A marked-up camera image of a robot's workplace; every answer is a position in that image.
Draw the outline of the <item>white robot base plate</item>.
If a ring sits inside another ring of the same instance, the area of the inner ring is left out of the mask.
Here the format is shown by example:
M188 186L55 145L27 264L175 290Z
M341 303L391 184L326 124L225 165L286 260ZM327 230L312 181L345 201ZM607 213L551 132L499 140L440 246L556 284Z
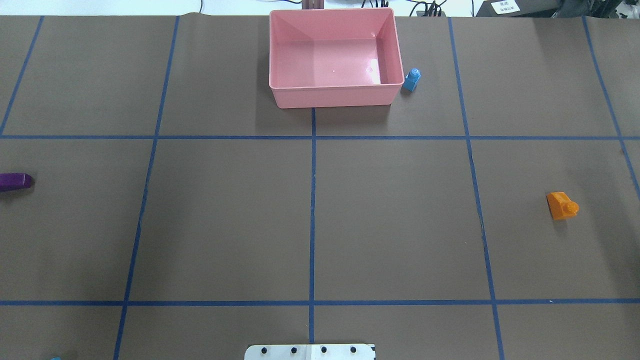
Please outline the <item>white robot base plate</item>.
M245 360L375 360L374 344L256 344L247 347Z

